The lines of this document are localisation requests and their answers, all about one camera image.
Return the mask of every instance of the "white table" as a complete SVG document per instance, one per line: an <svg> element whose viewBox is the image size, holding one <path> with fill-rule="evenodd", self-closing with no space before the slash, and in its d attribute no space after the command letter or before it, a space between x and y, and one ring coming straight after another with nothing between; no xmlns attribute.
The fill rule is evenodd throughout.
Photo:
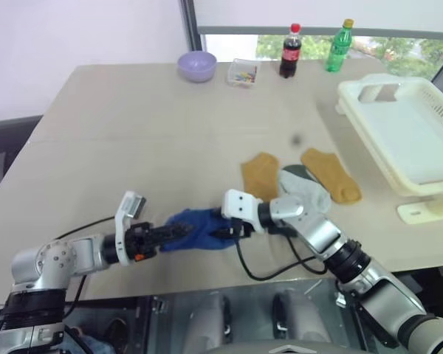
<svg viewBox="0 0 443 354"><path fill-rule="evenodd" d="M0 302L17 251L113 215L125 190L148 199L141 219L156 225L185 208L218 207L225 190L243 188L240 164L261 151L281 166L300 163L308 148L337 153L364 199L334 204L332 220L392 271L443 265L443 221L401 222L395 208L410 199L394 194L347 118L334 111L340 81L383 71L375 60L347 60L339 74L303 61L285 80L264 63L248 90L225 83L227 64L204 84L185 82L168 64L77 68L0 186ZM76 235L113 231L109 222ZM280 236L253 235L241 247L257 274L294 260ZM297 267L275 280L308 277ZM177 251L93 274L82 298L252 283L234 248Z"/></svg>

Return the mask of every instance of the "white dish rack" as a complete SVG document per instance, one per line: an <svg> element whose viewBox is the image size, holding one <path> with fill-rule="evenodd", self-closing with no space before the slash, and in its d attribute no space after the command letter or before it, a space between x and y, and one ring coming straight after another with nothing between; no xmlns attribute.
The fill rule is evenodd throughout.
<svg viewBox="0 0 443 354"><path fill-rule="evenodd" d="M396 88L381 101L382 90ZM370 74L338 86L345 114L392 188L431 197L398 206L406 223L443 219L443 93L420 77Z"/></svg>

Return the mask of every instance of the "tan sock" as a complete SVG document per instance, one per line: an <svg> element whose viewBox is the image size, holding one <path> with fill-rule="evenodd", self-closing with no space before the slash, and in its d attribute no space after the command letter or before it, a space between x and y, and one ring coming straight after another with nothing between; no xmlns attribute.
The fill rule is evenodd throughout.
<svg viewBox="0 0 443 354"><path fill-rule="evenodd" d="M279 161L268 153L259 153L251 161L241 164L244 191L263 201L277 198L278 169Z"/></svg>
<svg viewBox="0 0 443 354"><path fill-rule="evenodd" d="M360 187L348 176L334 153L308 149L302 155L301 161L332 194L332 199L337 203L353 204L361 200Z"/></svg>

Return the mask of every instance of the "purple bowl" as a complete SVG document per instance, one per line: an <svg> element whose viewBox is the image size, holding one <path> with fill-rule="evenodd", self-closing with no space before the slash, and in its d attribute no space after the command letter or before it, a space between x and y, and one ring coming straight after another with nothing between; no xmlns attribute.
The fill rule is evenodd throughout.
<svg viewBox="0 0 443 354"><path fill-rule="evenodd" d="M195 83L208 81L215 74L215 55L202 50L185 53L177 61L179 72L183 77Z"/></svg>

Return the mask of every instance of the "blue cloth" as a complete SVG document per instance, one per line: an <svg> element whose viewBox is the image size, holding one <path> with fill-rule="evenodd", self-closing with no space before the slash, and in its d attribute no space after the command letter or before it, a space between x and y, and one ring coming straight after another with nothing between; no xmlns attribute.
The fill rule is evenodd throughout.
<svg viewBox="0 0 443 354"><path fill-rule="evenodd" d="M193 226L193 231L180 240L161 246L161 251L176 251L177 249L225 249L235 244L233 239L220 239L210 233L229 229L231 222L222 217L213 215L212 209L190 210L186 209L170 217L166 225L185 223Z"/></svg>
<svg viewBox="0 0 443 354"><path fill-rule="evenodd" d="M89 346L94 354L115 354L115 349L104 341L98 341L91 336L80 336L80 339ZM85 354L82 348L80 348L67 333L64 334L62 343L56 347L61 350L70 351L72 354Z"/></svg>

